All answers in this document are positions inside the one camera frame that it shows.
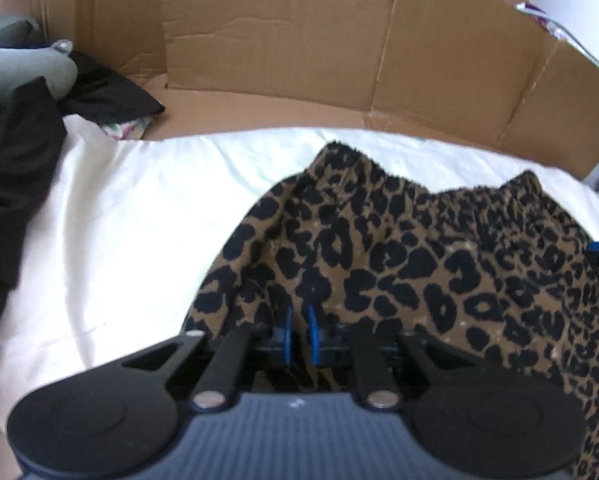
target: white cloth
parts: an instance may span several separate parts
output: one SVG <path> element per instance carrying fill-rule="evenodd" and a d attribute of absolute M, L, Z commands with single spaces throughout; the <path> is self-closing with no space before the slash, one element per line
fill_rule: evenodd
<path fill-rule="evenodd" d="M 339 140 L 436 192 L 500 186 L 535 171 L 599 240 L 599 195 L 561 170 L 434 140 L 277 128 L 117 142 L 78 116 L 48 200 L 29 225 L 19 287 L 0 321 L 0 480 L 16 466 L 3 432 L 43 384 L 176 335 L 215 255 L 252 204 Z"/>

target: cardboard flap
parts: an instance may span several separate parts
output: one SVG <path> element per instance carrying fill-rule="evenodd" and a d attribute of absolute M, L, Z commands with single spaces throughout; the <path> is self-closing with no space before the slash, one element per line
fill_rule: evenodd
<path fill-rule="evenodd" d="M 170 88 L 369 110 L 392 0 L 161 0 Z"/>
<path fill-rule="evenodd" d="M 141 82 L 166 71 L 159 0 L 3 0 L 0 14 L 32 16 L 49 41 Z"/>
<path fill-rule="evenodd" d="M 599 69 L 569 44 L 552 45 L 499 147 L 584 178 L 599 161 Z"/>
<path fill-rule="evenodd" d="M 544 36 L 500 0 L 395 0 L 373 107 L 494 145 Z"/>

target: black garment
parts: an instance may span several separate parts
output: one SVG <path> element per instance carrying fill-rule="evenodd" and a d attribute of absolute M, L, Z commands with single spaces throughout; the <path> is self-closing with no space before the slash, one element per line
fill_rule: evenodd
<path fill-rule="evenodd" d="M 58 102 L 64 115 L 79 114 L 104 125 L 126 123 L 164 111 L 164 106 L 151 94 L 115 70 L 79 52 L 70 57 L 77 65 L 78 75 L 73 89 Z"/>
<path fill-rule="evenodd" d="M 65 137 L 43 78 L 17 88 L 0 113 L 0 316 L 19 280 L 26 226 L 46 199 Z"/>

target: silver screw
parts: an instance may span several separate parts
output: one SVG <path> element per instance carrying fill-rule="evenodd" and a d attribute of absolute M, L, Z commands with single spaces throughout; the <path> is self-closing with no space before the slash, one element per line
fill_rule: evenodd
<path fill-rule="evenodd" d="M 226 397 L 220 392 L 206 390 L 200 392 L 192 398 L 192 402 L 202 410 L 213 410 L 226 402 Z"/>
<path fill-rule="evenodd" d="M 399 396 L 388 390 L 378 390 L 366 397 L 366 402 L 378 410 L 388 410 L 399 403 Z"/>

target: leopard print garment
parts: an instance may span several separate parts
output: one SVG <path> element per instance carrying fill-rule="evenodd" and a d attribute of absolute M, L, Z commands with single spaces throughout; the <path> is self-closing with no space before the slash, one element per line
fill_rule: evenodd
<path fill-rule="evenodd" d="M 283 303 L 321 303 L 331 320 L 378 336 L 425 330 L 533 368 L 581 401 L 588 431 L 573 473 L 599 480 L 599 270 L 582 252 L 588 242 L 533 173 L 500 189 L 431 194 L 332 143 L 253 206 L 185 327 L 217 336 L 271 323 Z M 285 374 L 303 389 L 338 384 L 306 366 Z"/>

